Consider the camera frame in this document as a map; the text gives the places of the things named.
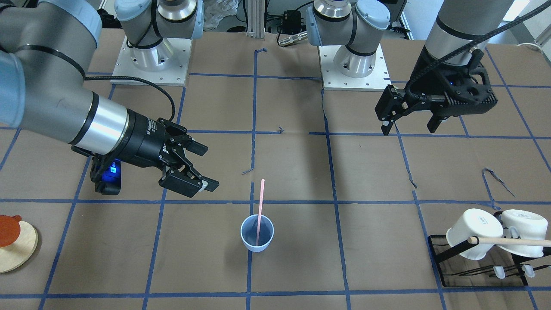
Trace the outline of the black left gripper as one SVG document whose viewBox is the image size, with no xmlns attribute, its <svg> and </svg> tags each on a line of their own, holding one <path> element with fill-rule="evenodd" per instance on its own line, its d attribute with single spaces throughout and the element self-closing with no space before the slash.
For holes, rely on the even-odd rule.
<svg viewBox="0 0 551 310">
<path fill-rule="evenodd" d="M 423 47 L 408 83 L 413 94 L 427 96 L 429 100 L 426 103 L 427 109 L 431 110 L 431 112 L 443 112 L 446 98 L 443 93 L 443 83 L 439 76 L 443 65 L 447 65 L 447 63 L 437 65 L 430 72 L 425 73 L 416 81 L 414 80 L 425 67 L 428 67 L 436 60 L 429 53 L 427 47 Z M 413 112 L 412 104 L 413 100 L 407 96 L 405 90 L 398 89 L 394 85 L 387 85 L 375 106 L 375 112 L 378 120 L 382 122 L 381 130 L 385 136 L 390 133 L 396 120 Z M 430 133 L 435 133 L 442 122 L 447 119 L 448 116 L 432 114 L 427 123 L 427 129 Z"/>
</svg>

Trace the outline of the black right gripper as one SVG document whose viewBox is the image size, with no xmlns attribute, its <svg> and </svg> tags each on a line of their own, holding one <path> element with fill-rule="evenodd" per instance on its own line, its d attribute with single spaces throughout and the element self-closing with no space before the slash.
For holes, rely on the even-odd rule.
<svg viewBox="0 0 551 310">
<path fill-rule="evenodd" d="M 128 110 L 128 126 L 116 148 L 116 158 L 138 167 L 158 167 L 163 175 L 159 185 L 186 197 L 203 190 L 214 192 L 219 181 L 207 178 L 193 167 L 183 166 L 173 149 L 186 149 L 203 156 L 209 148 L 187 134 L 187 129 L 171 121 L 157 121 Z"/>
</svg>

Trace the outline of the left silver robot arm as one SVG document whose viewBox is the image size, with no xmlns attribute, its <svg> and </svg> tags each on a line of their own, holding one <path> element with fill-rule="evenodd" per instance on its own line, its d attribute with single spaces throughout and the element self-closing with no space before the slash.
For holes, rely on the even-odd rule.
<svg viewBox="0 0 551 310">
<path fill-rule="evenodd" d="M 427 127 L 435 132 L 449 117 L 484 114 L 496 106 L 481 60 L 511 5 L 511 0 L 443 1 L 405 88 L 387 86 L 375 106 L 384 135 L 411 112 L 430 111 Z M 307 9 L 308 40 L 317 47 L 340 46 L 339 71 L 363 77 L 390 17 L 378 0 L 315 0 Z"/>
</svg>

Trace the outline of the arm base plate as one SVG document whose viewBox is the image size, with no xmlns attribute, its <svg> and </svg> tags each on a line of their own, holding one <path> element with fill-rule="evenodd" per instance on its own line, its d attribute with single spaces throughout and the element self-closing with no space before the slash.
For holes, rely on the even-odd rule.
<svg viewBox="0 0 551 310">
<path fill-rule="evenodd" d="M 318 50 L 325 90 L 383 91 L 391 83 L 381 45 L 370 56 L 355 55 L 345 46 Z"/>
<path fill-rule="evenodd" d="M 191 39 L 165 38 L 150 49 L 130 48 L 124 40 L 113 76 L 131 76 L 160 86 L 185 86 Z"/>
</svg>

